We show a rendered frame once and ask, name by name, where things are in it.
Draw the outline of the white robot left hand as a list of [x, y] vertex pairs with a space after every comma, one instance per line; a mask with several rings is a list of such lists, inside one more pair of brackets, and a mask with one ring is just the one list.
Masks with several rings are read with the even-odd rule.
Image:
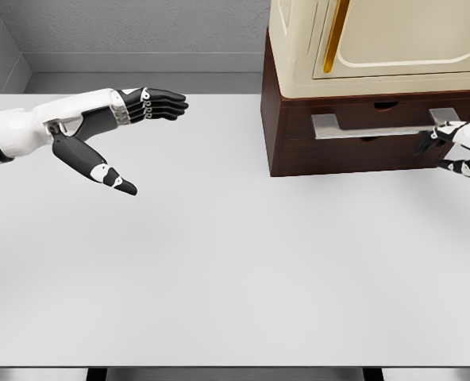
[[36, 121], [52, 137], [52, 153], [85, 178], [135, 195], [137, 188], [110, 166], [87, 140], [145, 119], [174, 121], [185, 114], [186, 97], [151, 87], [105, 88], [36, 107]]

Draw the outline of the brown drawer with silver handle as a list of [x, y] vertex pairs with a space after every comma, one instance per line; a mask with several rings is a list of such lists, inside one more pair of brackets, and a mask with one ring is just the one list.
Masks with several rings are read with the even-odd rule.
[[291, 108], [284, 136], [287, 139], [341, 139], [414, 135], [432, 129], [432, 109], [453, 109], [460, 120], [470, 121], [470, 98], [424, 102], [390, 98]]

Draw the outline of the dark brown wooden cabinet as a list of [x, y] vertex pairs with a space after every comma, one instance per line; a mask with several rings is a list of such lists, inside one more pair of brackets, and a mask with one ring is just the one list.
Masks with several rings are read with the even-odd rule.
[[[401, 101], [429, 101], [436, 99], [470, 98], [470, 74], [455, 75], [398, 75], [354, 79], [315, 79], [312, 86], [297, 94], [279, 73], [281, 61], [271, 35], [267, 36], [261, 99], [261, 115], [268, 154], [270, 173], [273, 176], [324, 175], [325, 172], [286, 172], [279, 169], [285, 140], [288, 111], [294, 107], [318, 107], [383, 101], [397, 98]], [[365, 172], [344, 171], [334, 173]]]

